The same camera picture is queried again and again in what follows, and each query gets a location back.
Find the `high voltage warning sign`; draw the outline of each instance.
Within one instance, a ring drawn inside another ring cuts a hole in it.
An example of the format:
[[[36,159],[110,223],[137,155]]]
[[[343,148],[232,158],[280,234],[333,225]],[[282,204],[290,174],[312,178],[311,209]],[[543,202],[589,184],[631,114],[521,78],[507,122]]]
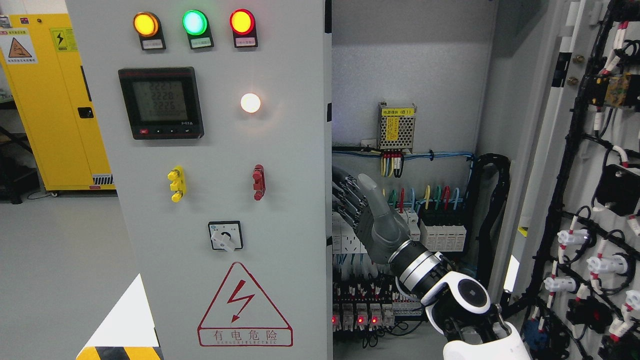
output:
[[[51,36],[56,51],[78,51],[76,36],[72,28],[51,28]]]
[[[290,347],[293,329],[242,263],[231,264],[198,326],[203,347]]]
[[[0,48],[7,64],[38,63],[27,29],[1,30]]]

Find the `yellow safety cabinet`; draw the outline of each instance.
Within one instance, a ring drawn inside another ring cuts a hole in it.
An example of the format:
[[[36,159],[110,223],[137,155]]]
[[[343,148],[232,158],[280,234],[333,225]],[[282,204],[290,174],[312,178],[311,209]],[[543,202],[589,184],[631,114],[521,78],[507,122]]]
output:
[[[69,16],[9,20],[0,61],[45,188],[115,189]]]

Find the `white indicator light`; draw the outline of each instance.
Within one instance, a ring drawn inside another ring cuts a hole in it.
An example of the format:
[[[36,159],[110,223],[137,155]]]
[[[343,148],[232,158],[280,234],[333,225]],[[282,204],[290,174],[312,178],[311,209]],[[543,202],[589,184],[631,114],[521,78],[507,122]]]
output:
[[[240,106],[249,114],[255,113],[260,108],[260,98],[252,93],[244,94],[240,99]]]

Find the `lightning bolt symbol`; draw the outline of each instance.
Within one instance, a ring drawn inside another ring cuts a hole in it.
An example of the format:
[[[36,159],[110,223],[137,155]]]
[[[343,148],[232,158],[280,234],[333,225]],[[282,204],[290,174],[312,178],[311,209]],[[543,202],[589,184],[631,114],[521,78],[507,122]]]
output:
[[[246,306],[249,304],[249,302],[255,296],[255,294],[251,294],[251,295],[247,295],[247,296],[243,296],[243,297],[239,297],[239,298],[235,299],[236,295],[240,292],[240,290],[242,289],[242,287],[244,286],[245,283],[246,283],[246,281],[240,280],[238,282],[238,285],[236,286],[236,289],[234,290],[233,294],[231,294],[231,296],[229,297],[229,300],[227,300],[227,304],[231,304],[232,302],[236,302],[236,301],[246,300],[244,305],[242,305],[242,307],[240,308],[240,311],[238,311],[238,314],[235,314],[231,318],[231,322],[234,322],[234,321],[240,319],[240,316],[239,316],[240,313],[242,313],[242,310],[244,310],[246,308]]]

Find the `robotic arm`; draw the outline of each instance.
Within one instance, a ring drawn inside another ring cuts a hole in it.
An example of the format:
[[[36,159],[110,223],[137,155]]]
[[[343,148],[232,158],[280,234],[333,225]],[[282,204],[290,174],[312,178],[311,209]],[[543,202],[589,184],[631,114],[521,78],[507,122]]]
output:
[[[376,263],[389,264],[399,282],[420,298],[432,326],[449,341],[445,360],[530,359],[518,331],[504,322],[485,288],[449,271],[445,259],[411,241],[400,215],[367,175],[355,179],[333,167],[333,209],[355,230]]]

